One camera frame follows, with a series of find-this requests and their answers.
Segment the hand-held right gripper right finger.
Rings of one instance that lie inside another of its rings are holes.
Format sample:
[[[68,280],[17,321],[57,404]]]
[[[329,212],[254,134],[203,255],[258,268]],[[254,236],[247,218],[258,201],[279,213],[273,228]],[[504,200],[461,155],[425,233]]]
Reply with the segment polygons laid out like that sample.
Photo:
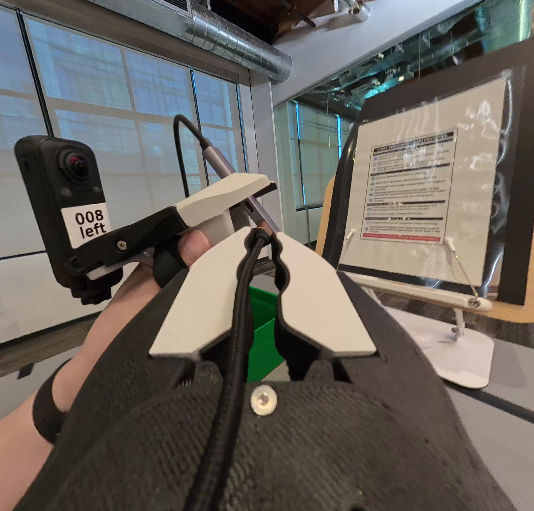
[[[279,291],[278,348],[301,341],[324,358],[372,356],[377,348],[337,271],[316,252],[278,232],[271,241]]]

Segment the large glass window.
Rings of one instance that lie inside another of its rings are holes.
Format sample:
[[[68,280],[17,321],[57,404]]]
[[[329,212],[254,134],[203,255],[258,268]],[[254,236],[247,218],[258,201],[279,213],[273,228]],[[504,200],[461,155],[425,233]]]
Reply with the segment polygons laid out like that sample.
[[[94,151],[113,228],[184,197],[172,118],[183,114],[245,169],[237,84],[1,8],[1,257],[44,247],[14,156],[44,135]]]

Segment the black backing board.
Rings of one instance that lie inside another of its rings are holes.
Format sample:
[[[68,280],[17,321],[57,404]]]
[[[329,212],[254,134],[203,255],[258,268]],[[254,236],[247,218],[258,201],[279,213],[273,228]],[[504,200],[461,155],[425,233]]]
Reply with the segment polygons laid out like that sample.
[[[483,81],[486,76],[512,70],[513,121],[504,157],[499,165],[502,178],[496,195],[498,210],[506,215],[492,235],[491,243],[502,252],[498,276],[490,290],[492,302],[525,304],[526,280],[533,234],[533,39],[493,51],[463,65],[431,74],[420,81],[407,83],[369,99],[362,109],[345,143],[338,164],[330,207],[325,257],[338,269],[344,242],[344,228],[350,200],[351,176],[358,128],[369,121],[389,116],[394,111],[409,109],[434,96],[463,90]]]

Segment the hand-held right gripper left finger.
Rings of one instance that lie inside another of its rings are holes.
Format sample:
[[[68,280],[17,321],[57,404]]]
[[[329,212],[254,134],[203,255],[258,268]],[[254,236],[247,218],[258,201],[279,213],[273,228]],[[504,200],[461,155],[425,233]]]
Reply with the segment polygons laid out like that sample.
[[[244,227],[202,255],[190,268],[149,350],[152,357],[199,361],[201,353],[229,336],[238,267],[247,254]]]

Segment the green plastic bin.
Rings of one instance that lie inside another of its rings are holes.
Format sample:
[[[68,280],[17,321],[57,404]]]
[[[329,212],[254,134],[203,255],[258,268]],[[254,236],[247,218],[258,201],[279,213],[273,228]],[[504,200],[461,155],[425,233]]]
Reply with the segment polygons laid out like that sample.
[[[259,382],[284,361],[275,344],[277,295],[254,287],[249,288],[249,295],[254,340],[249,351],[247,382]]]

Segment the person's left forearm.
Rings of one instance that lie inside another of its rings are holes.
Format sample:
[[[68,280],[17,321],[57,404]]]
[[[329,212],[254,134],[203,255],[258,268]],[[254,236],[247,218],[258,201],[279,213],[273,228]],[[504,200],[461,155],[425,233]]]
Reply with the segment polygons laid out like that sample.
[[[51,381],[1,419],[1,510],[13,510],[35,480],[64,419],[53,400]]]

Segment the narrow glass window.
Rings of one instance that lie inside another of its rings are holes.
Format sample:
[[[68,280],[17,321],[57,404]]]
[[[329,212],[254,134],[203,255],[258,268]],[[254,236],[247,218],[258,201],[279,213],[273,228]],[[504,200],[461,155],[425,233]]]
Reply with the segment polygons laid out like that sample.
[[[354,122],[297,101],[288,103],[293,194],[297,210],[323,204]]]

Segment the grey usb hub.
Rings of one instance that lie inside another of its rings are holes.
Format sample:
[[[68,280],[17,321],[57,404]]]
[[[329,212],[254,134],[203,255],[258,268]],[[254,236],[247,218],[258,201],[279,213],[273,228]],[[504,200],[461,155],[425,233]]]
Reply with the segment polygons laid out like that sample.
[[[231,174],[236,174],[236,171],[225,158],[224,154],[218,148],[214,147],[207,138],[202,137],[199,143],[202,148],[202,156],[204,160],[210,164],[221,179],[227,178]],[[242,199],[239,202],[239,205],[257,227],[263,228],[269,234],[277,233],[279,231],[276,223],[254,195]]]

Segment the laminated instruction sheet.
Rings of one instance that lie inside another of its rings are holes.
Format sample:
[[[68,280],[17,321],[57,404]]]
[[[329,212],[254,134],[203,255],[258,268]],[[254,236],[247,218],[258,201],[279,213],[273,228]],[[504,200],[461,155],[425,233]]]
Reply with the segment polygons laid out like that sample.
[[[512,70],[358,128],[338,268],[489,298]]]

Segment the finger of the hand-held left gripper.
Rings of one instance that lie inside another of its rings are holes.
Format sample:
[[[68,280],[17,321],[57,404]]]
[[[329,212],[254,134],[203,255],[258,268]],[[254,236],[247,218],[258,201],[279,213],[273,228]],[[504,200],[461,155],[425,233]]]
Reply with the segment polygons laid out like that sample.
[[[249,211],[241,203],[277,190],[263,174],[233,173],[175,207],[188,229],[200,230],[208,239],[225,239],[243,227],[252,227]]]

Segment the white document stand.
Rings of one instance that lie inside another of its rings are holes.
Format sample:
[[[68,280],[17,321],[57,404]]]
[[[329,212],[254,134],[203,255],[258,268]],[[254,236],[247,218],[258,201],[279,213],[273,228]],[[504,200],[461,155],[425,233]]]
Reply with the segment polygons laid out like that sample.
[[[483,271],[490,226],[471,221],[453,223],[443,237],[386,233],[364,239],[363,225],[348,222],[338,269],[364,288],[407,331],[443,379],[471,389],[489,384],[495,343],[489,336],[465,327],[464,311],[489,311],[483,297]],[[378,292],[422,298],[453,308],[456,324],[386,307]]]

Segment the person's left hand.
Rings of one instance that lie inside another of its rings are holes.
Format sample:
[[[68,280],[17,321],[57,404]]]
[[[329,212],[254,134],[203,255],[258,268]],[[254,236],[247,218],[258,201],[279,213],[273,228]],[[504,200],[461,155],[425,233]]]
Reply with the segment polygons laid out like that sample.
[[[144,257],[120,286],[109,304],[90,328],[73,359],[54,378],[52,397],[62,413],[68,413],[88,375],[115,337],[162,290],[154,279],[153,267],[157,253]]]

